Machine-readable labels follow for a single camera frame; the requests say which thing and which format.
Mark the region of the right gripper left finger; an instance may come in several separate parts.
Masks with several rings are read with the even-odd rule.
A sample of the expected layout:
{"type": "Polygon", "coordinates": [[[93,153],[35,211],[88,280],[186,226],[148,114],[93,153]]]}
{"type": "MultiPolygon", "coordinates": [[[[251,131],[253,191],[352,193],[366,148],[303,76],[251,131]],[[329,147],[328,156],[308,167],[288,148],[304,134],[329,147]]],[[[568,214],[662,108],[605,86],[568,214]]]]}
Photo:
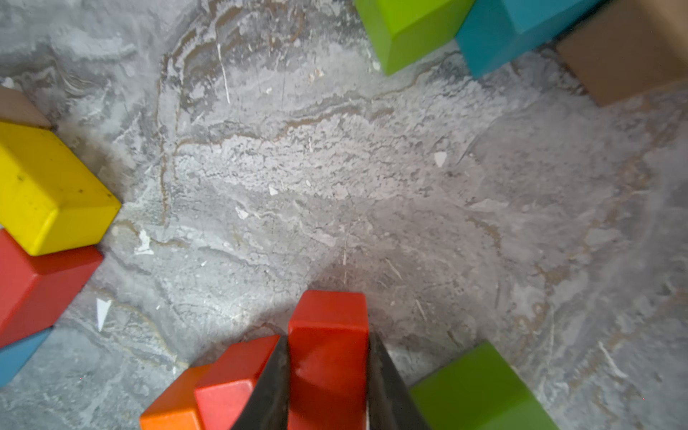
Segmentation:
{"type": "Polygon", "coordinates": [[[290,347],[281,336],[232,430],[287,430],[290,410],[290,347]]]}

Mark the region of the light blue block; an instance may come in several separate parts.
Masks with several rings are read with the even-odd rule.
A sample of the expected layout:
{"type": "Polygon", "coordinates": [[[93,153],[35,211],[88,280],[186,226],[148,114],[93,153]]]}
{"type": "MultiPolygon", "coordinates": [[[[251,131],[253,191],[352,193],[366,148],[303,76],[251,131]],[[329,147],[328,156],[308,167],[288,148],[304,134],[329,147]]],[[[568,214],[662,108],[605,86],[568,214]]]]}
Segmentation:
{"type": "Polygon", "coordinates": [[[36,350],[52,333],[53,327],[39,331],[24,339],[13,342],[1,349],[0,387],[3,388],[14,379],[36,350]]]}

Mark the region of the red block pair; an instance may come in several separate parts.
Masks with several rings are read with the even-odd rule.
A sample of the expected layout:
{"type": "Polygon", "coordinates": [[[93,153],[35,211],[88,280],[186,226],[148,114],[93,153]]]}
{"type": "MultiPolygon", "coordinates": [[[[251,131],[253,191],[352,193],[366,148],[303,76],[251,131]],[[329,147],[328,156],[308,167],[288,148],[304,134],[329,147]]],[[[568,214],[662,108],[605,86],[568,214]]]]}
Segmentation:
{"type": "Polygon", "coordinates": [[[231,429],[250,399],[279,335],[235,343],[195,386],[205,429],[231,429]]]}
{"type": "Polygon", "coordinates": [[[288,324],[289,429],[364,429],[369,321],[362,293],[308,290],[288,324]]]}

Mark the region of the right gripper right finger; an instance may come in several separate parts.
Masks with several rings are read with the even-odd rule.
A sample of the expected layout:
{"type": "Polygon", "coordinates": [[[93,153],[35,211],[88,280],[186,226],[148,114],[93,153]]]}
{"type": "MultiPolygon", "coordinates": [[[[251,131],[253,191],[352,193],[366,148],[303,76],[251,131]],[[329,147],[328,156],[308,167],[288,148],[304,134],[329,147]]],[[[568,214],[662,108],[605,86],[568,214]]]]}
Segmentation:
{"type": "Polygon", "coordinates": [[[369,426],[376,429],[429,429],[378,333],[369,335],[367,402],[369,426]]]}

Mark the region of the yellow rectangular block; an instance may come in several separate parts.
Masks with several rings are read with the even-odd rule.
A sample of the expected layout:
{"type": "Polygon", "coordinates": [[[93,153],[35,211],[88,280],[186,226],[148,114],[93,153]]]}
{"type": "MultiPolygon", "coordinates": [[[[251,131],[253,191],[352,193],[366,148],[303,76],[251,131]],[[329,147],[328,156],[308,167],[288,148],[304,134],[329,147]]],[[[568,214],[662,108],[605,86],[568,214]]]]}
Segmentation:
{"type": "Polygon", "coordinates": [[[1,124],[1,225],[31,256],[96,245],[121,202],[52,132],[1,124]]]}

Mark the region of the green block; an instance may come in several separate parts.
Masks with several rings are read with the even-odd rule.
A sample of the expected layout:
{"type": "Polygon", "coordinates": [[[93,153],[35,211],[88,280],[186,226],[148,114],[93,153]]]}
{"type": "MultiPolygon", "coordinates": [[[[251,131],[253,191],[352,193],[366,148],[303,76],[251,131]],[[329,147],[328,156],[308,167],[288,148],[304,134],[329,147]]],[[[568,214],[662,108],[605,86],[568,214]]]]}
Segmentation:
{"type": "Polygon", "coordinates": [[[474,0],[355,0],[354,6],[386,75],[444,46],[474,0]]]}
{"type": "Polygon", "coordinates": [[[433,429],[556,429],[529,387],[488,341],[410,388],[433,429]]]}

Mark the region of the orange block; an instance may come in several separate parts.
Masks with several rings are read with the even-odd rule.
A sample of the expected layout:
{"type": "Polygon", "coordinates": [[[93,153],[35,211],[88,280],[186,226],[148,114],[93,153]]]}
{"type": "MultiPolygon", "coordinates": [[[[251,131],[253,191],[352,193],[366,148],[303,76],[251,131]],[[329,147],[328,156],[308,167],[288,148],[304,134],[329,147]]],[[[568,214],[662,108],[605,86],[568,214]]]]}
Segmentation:
{"type": "Polygon", "coordinates": [[[211,365],[190,367],[140,417],[141,429],[204,429],[195,400],[195,386],[211,365]]]}

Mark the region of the red block front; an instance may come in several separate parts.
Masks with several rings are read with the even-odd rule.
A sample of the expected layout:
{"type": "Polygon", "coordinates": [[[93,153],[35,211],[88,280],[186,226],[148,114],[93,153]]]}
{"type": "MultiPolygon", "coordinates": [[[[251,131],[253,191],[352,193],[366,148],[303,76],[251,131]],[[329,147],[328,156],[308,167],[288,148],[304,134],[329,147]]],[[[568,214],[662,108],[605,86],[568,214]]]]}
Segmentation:
{"type": "Polygon", "coordinates": [[[103,261],[96,247],[31,256],[1,231],[1,346],[43,331],[66,311],[103,261]]]}

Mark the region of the natural wood block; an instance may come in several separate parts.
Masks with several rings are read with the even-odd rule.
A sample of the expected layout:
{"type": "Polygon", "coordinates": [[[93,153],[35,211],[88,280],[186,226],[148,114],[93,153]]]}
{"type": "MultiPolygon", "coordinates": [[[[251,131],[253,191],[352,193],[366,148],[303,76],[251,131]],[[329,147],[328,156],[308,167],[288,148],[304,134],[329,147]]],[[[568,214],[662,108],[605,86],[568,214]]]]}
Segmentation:
{"type": "Polygon", "coordinates": [[[686,1],[610,1],[556,46],[597,105],[687,82],[686,1]]]}
{"type": "Polygon", "coordinates": [[[21,91],[4,86],[0,90],[0,121],[47,130],[52,128],[48,119],[21,91]]]}

